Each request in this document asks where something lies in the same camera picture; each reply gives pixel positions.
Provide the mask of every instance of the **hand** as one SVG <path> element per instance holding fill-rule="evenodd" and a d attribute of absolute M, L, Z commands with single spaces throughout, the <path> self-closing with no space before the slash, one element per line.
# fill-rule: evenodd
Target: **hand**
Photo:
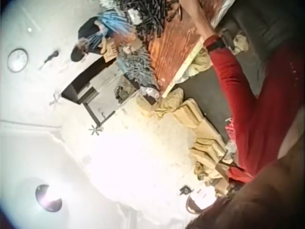
<path fill-rule="evenodd" d="M 199 0 L 179 0 L 179 3 L 191 16 L 199 34 L 204 41 L 215 35 L 215 31 L 210 22 L 207 20 Z"/>
<path fill-rule="evenodd" d="M 179 0 L 180 5 L 193 19 L 205 18 L 204 10 L 202 9 L 199 0 Z"/>

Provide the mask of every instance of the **tools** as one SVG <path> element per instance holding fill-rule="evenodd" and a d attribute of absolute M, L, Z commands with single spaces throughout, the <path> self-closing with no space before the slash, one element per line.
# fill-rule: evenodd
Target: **tools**
<path fill-rule="evenodd" d="M 59 51 L 58 50 L 56 50 L 55 52 L 53 52 L 50 56 L 48 56 L 48 58 L 44 61 L 44 63 L 43 63 L 43 65 L 39 68 L 39 70 L 41 70 L 43 67 L 44 67 L 44 65 L 47 63 L 47 62 L 49 62 L 50 60 L 52 60 L 54 57 L 58 57 L 58 55 L 59 55 Z"/>
<path fill-rule="evenodd" d="M 170 22 L 179 13 L 182 18 L 181 9 L 177 9 L 170 19 L 167 19 L 169 11 L 173 10 L 173 5 L 179 3 L 178 0 L 120 0 L 121 10 L 128 11 L 134 9 L 139 12 L 142 23 L 136 25 L 139 38 L 148 43 L 156 35 L 158 38 L 164 32 L 166 21 Z"/>

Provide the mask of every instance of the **clock face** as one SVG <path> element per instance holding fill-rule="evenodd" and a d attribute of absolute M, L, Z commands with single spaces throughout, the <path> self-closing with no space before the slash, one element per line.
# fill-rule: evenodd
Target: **clock face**
<path fill-rule="evenodd" d="M 13 73 L 21 72 L 28 63 L 28 54 L 24 49 L 13 50 L 8 57 L 8 68 Z"/>

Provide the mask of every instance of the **black watch strap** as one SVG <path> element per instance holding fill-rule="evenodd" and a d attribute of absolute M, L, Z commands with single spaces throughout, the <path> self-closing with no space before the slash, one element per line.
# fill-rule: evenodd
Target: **black watch strap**
<path fill-rule="evenodd" d="M 221 38 L 217 38 L 215 40 L 215 42 L 213 44 L 210 44 L 206 47 L 208 53 L 210 53 L 211 51 L 215 50 L 215 49 L 223 49 L 225 48 L 225 44 L 223 42 L 223 40 Z"/>

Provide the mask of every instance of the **wooden board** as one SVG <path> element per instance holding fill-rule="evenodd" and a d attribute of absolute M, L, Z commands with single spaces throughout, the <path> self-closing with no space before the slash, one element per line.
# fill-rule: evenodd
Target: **wooden board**
<path fill-rule="evenodd" d="M 161 94 L 165 92 L 199 39 L 193 22 L 184 14 L 182 21 L 175 18 L 167 23 L 162 37 L 155 38 L 150 43 L 152 67 L 155 69 Z"/>
<path fill-rule="evenodd" d="M 200 0 L 211 20 L 219 15 L 225 0 Z M 174 85 L 174 79 L 182 76 L 186 68 L 193 61 L 202 48 L 203 41 L 197 34 L 190 16 L 183 12 L 183 20 L 176 16 L 172 22 L 165 25 L 161 38 L 155 38 L 149 45 L 152 67 L 161 94 L 165 97 Z"/>

